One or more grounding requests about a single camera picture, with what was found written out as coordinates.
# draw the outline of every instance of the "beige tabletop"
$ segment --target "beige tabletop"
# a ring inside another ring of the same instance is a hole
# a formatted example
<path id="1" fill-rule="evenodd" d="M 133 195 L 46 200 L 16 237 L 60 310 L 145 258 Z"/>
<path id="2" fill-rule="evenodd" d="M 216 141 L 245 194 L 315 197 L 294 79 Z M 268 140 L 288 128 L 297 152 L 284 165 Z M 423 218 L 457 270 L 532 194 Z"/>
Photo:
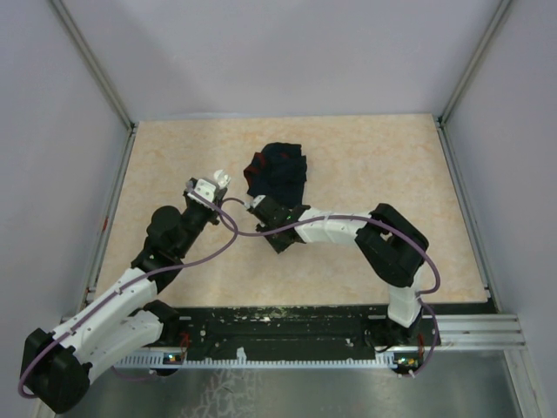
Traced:
<path id="1" fill-rule="evenodd" d="M 431 115 L 196 119 L 139 124 L 97 295 L 141 250 L 145 228 L 160 206 L 185 209 L 191 177 L 217 169 L 232 175 L 227 196 L 250 199 L 244 168 L 271 142 L 302 144 L 307 156 L 304 204 L 336 212 L 393 205 L 429 239 L 440 290 L 434 302 L 486 300 L 486 293 Z M 240 229 L 255 218 L 242 206 L 225 210 Z M 214 252 L 231 236 L 208 225 L 186 260 Z M 423 287 L 433 275 L 426 268 Z M 187 269 L 159 299 L 175 307 L 387 303 L 386 285 L 351 247 L 294 245 L 277 255 L 263 238 L 239 238 L 218 258 Z"/>

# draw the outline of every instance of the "gray floor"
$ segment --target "gray floor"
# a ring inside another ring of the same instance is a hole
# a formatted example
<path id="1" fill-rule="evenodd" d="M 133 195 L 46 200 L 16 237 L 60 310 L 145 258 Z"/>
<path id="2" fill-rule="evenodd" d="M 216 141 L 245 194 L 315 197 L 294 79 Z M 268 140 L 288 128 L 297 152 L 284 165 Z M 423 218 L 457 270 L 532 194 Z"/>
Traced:
<path id="1" fill-rule="evenodd" d="M 437 353 L 414 379 L 389 370 L 182 370 L 149 382 L 107 372 L 65 418 L 521 416 L 501 353 Z"/>

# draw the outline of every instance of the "black cloth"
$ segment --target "black cloth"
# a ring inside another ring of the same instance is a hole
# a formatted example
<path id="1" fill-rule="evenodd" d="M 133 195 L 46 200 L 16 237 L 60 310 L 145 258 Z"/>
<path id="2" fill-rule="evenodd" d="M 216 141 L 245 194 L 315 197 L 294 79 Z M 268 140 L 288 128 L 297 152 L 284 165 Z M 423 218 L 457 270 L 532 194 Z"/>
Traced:
<path id="1" fill-rule="evenodd" d="M 247 194 L 254 198 L 260 194 L 271 196 L 292 209 L 302 204 L 306 171 L 302 145 L 279 142 L 266 145 L 244 169 Z"/>

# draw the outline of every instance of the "white wall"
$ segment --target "white wall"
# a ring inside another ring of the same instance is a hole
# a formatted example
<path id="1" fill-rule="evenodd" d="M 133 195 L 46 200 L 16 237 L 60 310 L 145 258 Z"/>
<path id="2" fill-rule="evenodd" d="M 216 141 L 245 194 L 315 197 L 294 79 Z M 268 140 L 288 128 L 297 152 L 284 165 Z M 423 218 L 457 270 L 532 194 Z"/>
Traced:
<path id="1" fill-rule="evenodd" d="M 498 0 L 65 0 L 131 117 L 440 114 Z"/>
<path id="2" fill-rule="evenodd" d="M 47 2 L 3 2 L 0 54 L 0 404 L 20 418 L 23 342 L 77 305 L 126 131 Z"/>
<path id="3" fill-rule="evenodd" d="M 449 133 L 503 307 L 557 414 L 557 2 L 515 2 Z"/>

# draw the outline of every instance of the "marble pattern tabletop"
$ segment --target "marble pattern tabletop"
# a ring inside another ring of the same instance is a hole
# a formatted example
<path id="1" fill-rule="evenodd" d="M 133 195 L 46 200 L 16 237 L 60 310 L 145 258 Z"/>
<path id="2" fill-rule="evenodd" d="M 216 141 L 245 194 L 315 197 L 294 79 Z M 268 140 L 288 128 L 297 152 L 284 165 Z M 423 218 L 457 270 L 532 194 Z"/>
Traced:
<path id="1" fill-rule="evenodd" d="M 429 239 L 440 290 L 431 302 L 486 300 L 462 213 L 433 118 L 428 114 L 311 118 L 226 118 L 142 122 L 131 153 L 97 295 L 141 250 L 145 228 L 160 206 L 185 209 L 190 177 L 224 168 L 227 196 L 249 199 L 244 168 L 271 142 L 302 144 L 307 156 L 304 203 L 321 210 L 368 212 L 393 205 Z M 240 229 L 256 220 L 242 206 L 225 210 Z M 231 236 L 208 225 L 186 260 L 198 260 Z M 423 287 L 433 275 L 426 268 Z M 238 238 L 218 258 L 187 269 L 159 299 L 175 307 L 387 303 L 386 285 L 354 248 L 295 245 L 277 255 L 263 238 Z"/>

